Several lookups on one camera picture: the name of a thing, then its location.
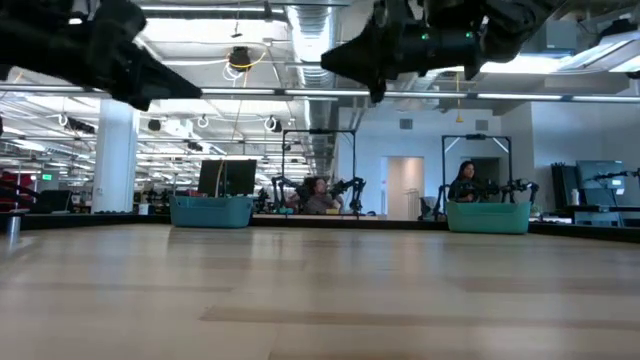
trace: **pillar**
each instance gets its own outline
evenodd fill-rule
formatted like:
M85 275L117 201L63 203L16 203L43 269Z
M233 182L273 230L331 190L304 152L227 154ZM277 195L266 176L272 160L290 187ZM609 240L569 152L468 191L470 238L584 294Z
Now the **pillar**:
M91 212L133 210L139 112L111 99L100 102Z

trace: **woman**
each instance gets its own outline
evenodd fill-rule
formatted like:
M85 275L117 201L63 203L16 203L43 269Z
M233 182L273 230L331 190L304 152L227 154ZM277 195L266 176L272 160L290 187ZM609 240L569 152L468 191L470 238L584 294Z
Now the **woman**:
M467 160L460 164L458 176L451 183L447 198L455 202L474 202L476 199L472 189L476 184L476 166L473 161Z
M309 178L305 180L309 189L309 200L304 204L302 213L305 215L322 215L327 210L338 209L343 206L340 196L333 199L327 194L327 182L321 177Z

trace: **doorway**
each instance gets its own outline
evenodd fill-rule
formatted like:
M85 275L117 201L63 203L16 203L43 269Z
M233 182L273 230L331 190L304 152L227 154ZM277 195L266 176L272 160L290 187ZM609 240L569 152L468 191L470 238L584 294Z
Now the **doorway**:
M416 220L424 196L424 158L387 158L387 219Z

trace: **red object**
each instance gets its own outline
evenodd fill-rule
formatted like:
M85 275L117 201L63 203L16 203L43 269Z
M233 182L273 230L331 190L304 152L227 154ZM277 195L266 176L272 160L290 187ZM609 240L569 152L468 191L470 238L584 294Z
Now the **red object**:
M5 172L2 174L2 177L0 178L3 181L6 182L10 182L12 184L18 185L18 175L17 174L11 174L8 172ZM29 187L33 184L33 180L31 180L31 175L27 175L27 174L22 174L20 175L20 186L22 187ZM33 199L31 198L31 196L26 195L26 194L21 194L20 195L23 199L27 200L27 201L33 201ZM15 208L15 205L13 205L15 203L15 200L13 199L1 199L0 198L0 211L9 211Z

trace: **plastic bin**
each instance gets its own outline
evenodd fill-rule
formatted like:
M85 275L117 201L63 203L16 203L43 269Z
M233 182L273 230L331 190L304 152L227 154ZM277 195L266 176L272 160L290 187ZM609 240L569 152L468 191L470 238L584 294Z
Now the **plastic bin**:
M243 228L249 225L253 199L172 196L171 223L177 227Z
M447 203L447 222L453 232L525 234L531 203Z

